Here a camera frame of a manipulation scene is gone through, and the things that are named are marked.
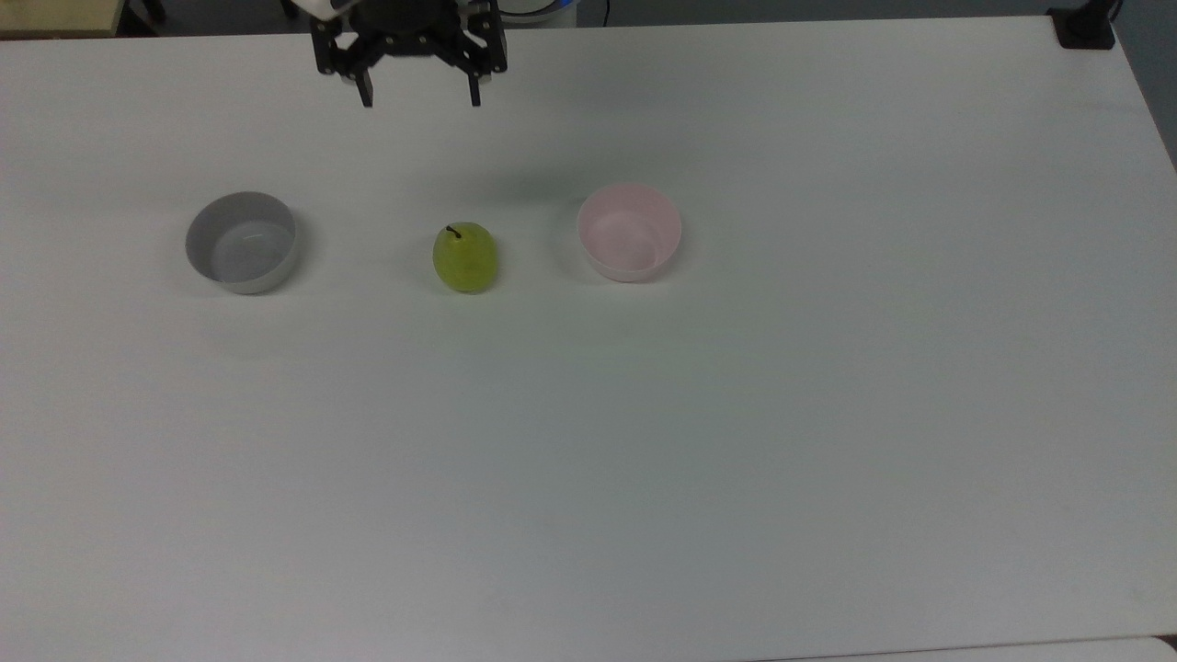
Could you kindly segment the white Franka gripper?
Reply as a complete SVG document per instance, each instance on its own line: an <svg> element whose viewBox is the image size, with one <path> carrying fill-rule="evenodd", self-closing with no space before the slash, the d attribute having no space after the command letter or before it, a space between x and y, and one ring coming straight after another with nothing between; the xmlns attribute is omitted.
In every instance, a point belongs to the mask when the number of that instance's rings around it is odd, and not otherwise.
<svg viewBox="0 0 1177 662"><path fill-rule="evenodd" d="M496 1L298 1L310 16L315 67L339 75L373 108L370 69L380 54L438 54L465 73L471 105L483 82L508 69L505 27Z"/></svg>

